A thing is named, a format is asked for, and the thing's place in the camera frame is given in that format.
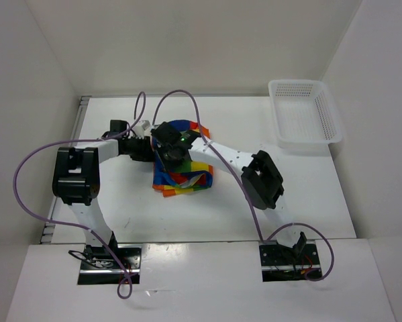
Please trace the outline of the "rainbow striped shorts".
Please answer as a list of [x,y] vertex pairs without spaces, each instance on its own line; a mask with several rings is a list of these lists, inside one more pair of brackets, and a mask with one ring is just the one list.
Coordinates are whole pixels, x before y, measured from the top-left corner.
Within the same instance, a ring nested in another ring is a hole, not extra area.
[[213,184],[213,167],[202,162],[183,161],[167,170],[158,154],[158,143],[152,138],[154,150],[154,167],[152,188],[162,193],[163,197],[172,197],[185,193],[211,188]]

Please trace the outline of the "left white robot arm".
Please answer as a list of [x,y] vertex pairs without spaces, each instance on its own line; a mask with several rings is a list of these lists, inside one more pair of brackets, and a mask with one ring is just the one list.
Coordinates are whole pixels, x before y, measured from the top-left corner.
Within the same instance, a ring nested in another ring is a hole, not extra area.
[[87,258],[96,259],[105,268],[117,265],[120,252],[97,199],[100,164],[120,155],[135,161],[154,161],[150,137],[123,137],[59,148],[52,181],[54,195],[68,205],[77,224],[85,230]]

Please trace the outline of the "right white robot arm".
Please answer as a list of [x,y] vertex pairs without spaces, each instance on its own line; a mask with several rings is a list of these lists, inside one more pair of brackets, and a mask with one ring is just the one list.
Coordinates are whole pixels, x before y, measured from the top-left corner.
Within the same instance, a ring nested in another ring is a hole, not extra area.
[[285,203],[284,180],[268,152],[235,150],[194,130],[166,130],[160,134],[155,129],[152,137],[154,150],[165,170],[171,171],[188,161],[204,163],[231,174],[248,202],[259,240],[265,242],[266,238],[260,230],[257,209],[278,229],[289,229],[278,238],[281,258],[294,264],[303,257],[307,238],[291,227],[294,221]]

